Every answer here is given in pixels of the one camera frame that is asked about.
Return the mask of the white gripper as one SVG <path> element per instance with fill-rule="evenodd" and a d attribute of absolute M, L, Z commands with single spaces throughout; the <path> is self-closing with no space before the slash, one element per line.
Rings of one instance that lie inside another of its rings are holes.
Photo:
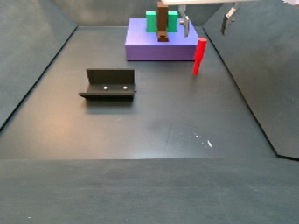
<path fill-rule="evenodd" d="M 226 34 L 230 22 L 234 18 L 234 14 L 238 11 L 238 4 L 241 2 L 251 2 L 251 1 L 259 1 L 259 0 L 162 0 L 166 5 L 179 5 L 179 12 L 182 15 L 182 21 L 181 24 L 185 28 L 185 37 L 187 38 L 190 35 L 190 17 L 186 14 L 186 5 L 191 4 L 226 4 L 226 3 L 234 3 L 234 6 L 230 8 L 229 12 L 223 16 L 222 21 L 222 28 L 221 33 Z"/>

